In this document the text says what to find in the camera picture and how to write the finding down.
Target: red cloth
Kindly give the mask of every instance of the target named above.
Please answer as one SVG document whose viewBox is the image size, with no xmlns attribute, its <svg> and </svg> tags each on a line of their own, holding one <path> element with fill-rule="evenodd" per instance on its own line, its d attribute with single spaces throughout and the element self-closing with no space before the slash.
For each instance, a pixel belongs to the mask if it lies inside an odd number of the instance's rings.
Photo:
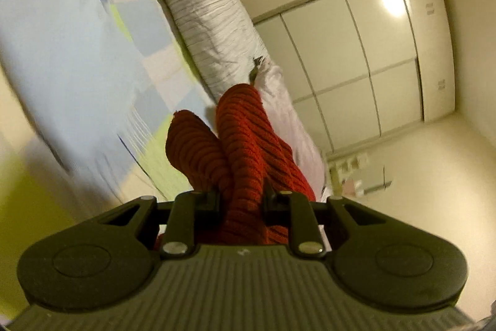
<svg viewBox="0 0 496 331">
<path fill-rule="evenodd" d="M 290 146 L 272 130 L 258 91 L 245 84 L 230 88 L 216 111 L 217 138 L 187 110 L 174 114 L 165 146 L 172 166 L 195 190 L 217 187 L 222 195 L 220 226 L 195 235 L 211 244 L 287 243 L 284 227 L 267 228 L 260 204 L 264 178 L 276 191 L 293 190 L 315 201 L 307 180 L 293 161 Z"/>
</svg>

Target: screw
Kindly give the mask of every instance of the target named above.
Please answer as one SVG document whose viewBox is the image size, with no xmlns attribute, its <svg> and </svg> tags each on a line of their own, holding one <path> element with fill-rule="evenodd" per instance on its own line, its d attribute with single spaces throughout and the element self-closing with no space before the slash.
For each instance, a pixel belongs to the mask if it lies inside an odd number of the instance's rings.
<svg viewBox="0 0 496 331">
<path fill-rule="evenodd" d="M 188 246 L 181 242 L 169 242 L 162 247 L 165 253 L 178 256 L 188 251 Z"/>
<path fill-rule="evenodd" d="M 317 242 L 303 242 L 298 246 L 298 250 L 303 254 L 319 254 L 324 251 L 322 244 Z"/>
</svg>

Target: ribbed gray surface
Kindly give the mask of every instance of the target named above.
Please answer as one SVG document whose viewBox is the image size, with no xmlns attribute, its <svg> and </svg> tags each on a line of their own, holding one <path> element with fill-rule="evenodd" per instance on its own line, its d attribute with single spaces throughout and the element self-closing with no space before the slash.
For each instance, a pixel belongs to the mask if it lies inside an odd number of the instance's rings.
<svg viewBox="0 0 496 331">
<path fill-rule="evenodd" d="M 87 314 L 33 306 L 12 331 L 339 330 L 437 331 L 469 320 L 454 308 L 422 315 L 372 309 L 343 293 L 320 262 L 285 246 L 203 246 L 166 261 L 154 281 L 126 302 Z"/>
</svg>

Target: red ribbed towel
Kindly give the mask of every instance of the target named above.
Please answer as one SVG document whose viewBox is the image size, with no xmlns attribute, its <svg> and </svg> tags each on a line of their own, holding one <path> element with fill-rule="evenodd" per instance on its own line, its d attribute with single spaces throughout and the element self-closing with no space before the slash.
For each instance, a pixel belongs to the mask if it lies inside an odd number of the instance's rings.
<svg viewBox="0 0 496 331">
<path fill-rule="evenodd" d="M 311 187 L 293 161 L 290 146 L 272 130 L 258 91 L 245 84 L 230 88 L 216 111 L 217 138 L 191 111 L 174 114 L 165 146 L 172 166 L 195 190 L 217 187 L 222 223 L 196 234 L 211 244 L 287 243 L 284 227 L 267 228 L 260 204 L 264 178 L 276 191 L 293 190 L 315 201 Z"/>
</svg>

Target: white striped pillow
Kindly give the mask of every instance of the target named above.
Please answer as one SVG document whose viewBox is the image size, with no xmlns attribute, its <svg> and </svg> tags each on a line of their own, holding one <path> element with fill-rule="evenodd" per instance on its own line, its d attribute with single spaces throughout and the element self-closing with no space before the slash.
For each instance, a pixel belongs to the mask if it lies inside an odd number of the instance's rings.
<svg viewBox="0 0 496 331">
<path fill-rule="evenodd" d="M 268 56 L 240 0 L 165 0 L 216 101 L 249 83 L 254 58 Z"/>
</svg>

